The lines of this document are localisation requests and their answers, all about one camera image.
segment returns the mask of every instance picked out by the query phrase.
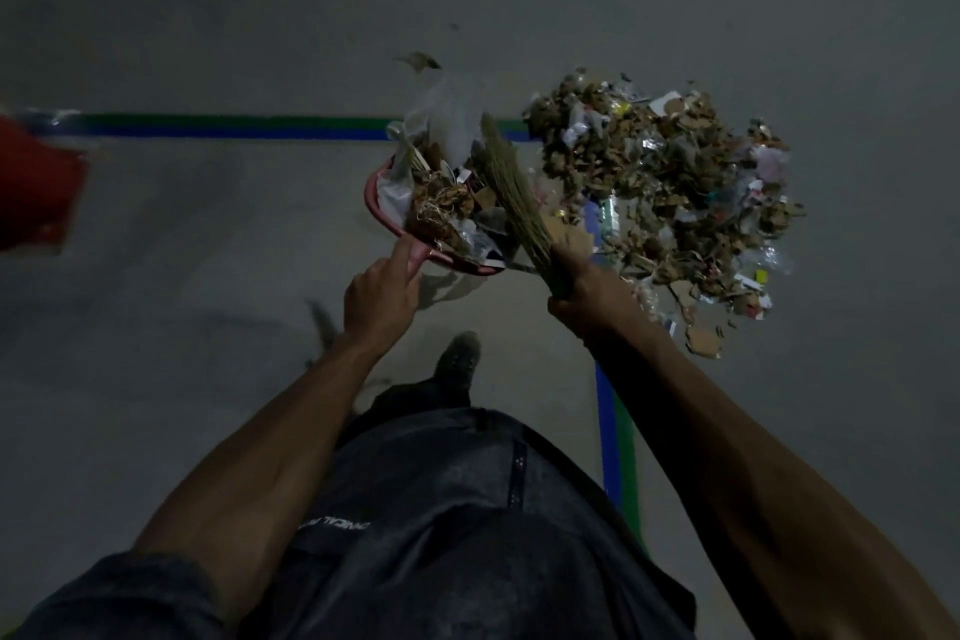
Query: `hand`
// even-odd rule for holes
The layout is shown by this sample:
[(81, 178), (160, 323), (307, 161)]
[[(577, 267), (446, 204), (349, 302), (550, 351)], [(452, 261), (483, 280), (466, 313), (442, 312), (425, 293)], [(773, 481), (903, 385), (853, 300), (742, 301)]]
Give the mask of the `hand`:
[(383, 356), (414, 320), (420, 303), (421, 274), (407, 282), (407, 260), (414, 246), (404, 235), (390, 258), (378, 258), (353, 281), (343, 295), (343, 335)]
[(625, 339), (666, 334), (650, 321), (617, 273), (558, 243), (553, 244), (553, 256), (573, 279), (573, 292), (568, 301), (551, 297), (547, 311), (584, 344), (591, 346), (611, 334)]

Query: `pink dustpan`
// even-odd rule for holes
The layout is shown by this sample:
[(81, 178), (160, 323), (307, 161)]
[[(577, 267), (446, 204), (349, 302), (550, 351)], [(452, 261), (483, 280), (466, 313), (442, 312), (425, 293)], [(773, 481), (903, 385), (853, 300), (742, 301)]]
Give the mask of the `pink dustpan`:
[[(393, 158), (390, 158), (390, 160), (384, 162), (375, 173), (366, 178), (363, 197), (364, 201), (366, 202), (366, 209), (373, 214), (373, 217), (387, 226), (387, 228), (389, 228), (390, 231), (399, 238), (400, 236), (403, 236), (406, 231), (404, 231), (397, 223), (390, 220), (386, 213), (380, 209), (380, 203), (377, 197), (378, 175), (389, 170), (393, 161)], [(424, 265), (425, 261), (432, 261), (433, 263), (440, 264), (441, 266), (447, 267), (450, 270), (460, 271), (461, 273), (469, 273), (474, 276), (494, 276), (503, 270), (503, 268), (497, 268), (490, 265), (478, 265), (466, 260), (465, 258), (459, 258), (447, 253), (442, 253), (428, 243), (418, 240), (414, 245), (413, 250), (410, 252), (410, 260), (407, 261), (407, 278), (412, 279), (414, 276), (416, 276), (417, 272), (421, 269), (421, 266)]]

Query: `shoe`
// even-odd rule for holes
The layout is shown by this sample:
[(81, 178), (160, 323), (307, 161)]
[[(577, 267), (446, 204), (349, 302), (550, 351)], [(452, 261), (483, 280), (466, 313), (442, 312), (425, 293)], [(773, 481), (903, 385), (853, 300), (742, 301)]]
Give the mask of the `shoe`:
[(476, 331), (461, 331), (439, 356), (433, 378), (451, 388), (468, 392), (479, 363), (480, 337)]

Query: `broom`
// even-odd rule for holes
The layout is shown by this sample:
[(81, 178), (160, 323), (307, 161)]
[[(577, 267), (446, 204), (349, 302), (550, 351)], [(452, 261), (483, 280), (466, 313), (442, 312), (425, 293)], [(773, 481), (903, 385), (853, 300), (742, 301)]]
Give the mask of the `broom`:
[(473, 155), (474, 167), (507, 212), (507, 221), (550, 294), (568, 299), (573, 291), (570, 274), (550, 254), (552, 240), (540, 216), (540, 207), (517, 164), (517, 151), (497, 128), (497, 121), (484, 112), (480, 131), (486, 148)]

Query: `red object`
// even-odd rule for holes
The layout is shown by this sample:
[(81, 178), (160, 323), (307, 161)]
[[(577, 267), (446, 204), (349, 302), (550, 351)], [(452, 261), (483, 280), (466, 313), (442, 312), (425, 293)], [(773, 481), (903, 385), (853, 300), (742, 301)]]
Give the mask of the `red object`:
[(0, 116), (0, 250), (62, 245), (88, 166)]
[[(390, 232), (394, 233), (399, 238), (400, 236), (403, 236), (406, 231), (404, 231), (397, 223), (390, 220), (386, 213), (380, 209), (380, 203), (377, 197), (377, 178), (380, 173), (390, 169), (390, 165), (393, 161), (394, 159), (390, 158), (384, 162), (375, 173), (366, 178), (366, 186), (364, 187), (363, 197), (364, 201), (366, 202), (366, 209), (370, 211), (373, 217), (387, 226), (387, 228), (390, 229)], [(422, 240), (418, 239), (414, 245), (414, 249), (410, 252), (410, 260), (407, 261), (407, 278), (412, 279), (414, 276), (416, 276), (417, 272), (421, 269), (421, 266), (424, 265), (425, 261), (432, 261), (433, 263), (440, 264), (448, 269), (460, 271), (461, 273), (470, 273), (474, 276), (495, 276), (503, 270), (502, 268), (495, 268), (490, 265), (477, 265), (476, 263), (472, 263), (465, 258), (458, 258), (456, 256), (450, 256), (450, 254), (447, 253), (441, 253), (428, 243), (424, 243)]]

